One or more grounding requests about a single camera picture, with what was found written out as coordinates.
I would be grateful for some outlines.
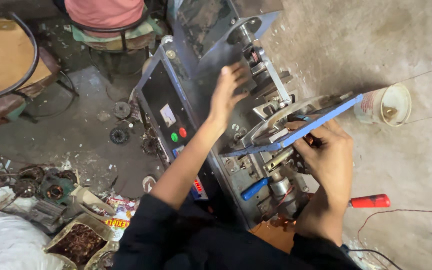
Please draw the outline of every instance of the black shirt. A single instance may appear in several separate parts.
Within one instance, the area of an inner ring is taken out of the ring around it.
[[[113,269],[360,269],[330,241],[298,234],[293,240],[291,254],[286,254],[245,230],[182,218],[146,194],[119,242]]]

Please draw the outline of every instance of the metal shaft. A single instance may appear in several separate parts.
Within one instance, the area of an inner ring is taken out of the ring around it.
[[[294,153],[294,148],[293,146],[290,145],[285,149],[283,149],[282,151],[280,151],[275,157],[270,159],[268,162],[266,162],[263,168],[269,172],[274,168],[276,168],[276,166],[278,166],[279,163],[283,162],[283,160],[287,159],[293,153]]]

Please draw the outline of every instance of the bolt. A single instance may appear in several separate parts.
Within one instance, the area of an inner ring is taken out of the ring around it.
[[[173,59],[173,58],[175,58],[176,57],[176,53],[173,51],[173,50],[168,50],[167,52],[166,52],[166,56],[168,57],[168,58],[170,58],[170,59]]]

